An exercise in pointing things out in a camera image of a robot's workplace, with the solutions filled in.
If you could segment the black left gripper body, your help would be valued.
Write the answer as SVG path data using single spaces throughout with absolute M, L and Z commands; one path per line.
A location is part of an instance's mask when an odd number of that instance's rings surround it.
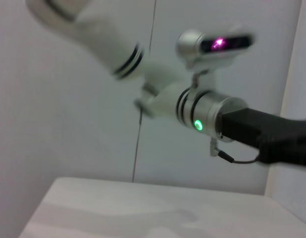
M 286 119 L 245 108 L 222 114 L 219 131 L 257 149 L 258 162 L 306 167 L 306 119 Z

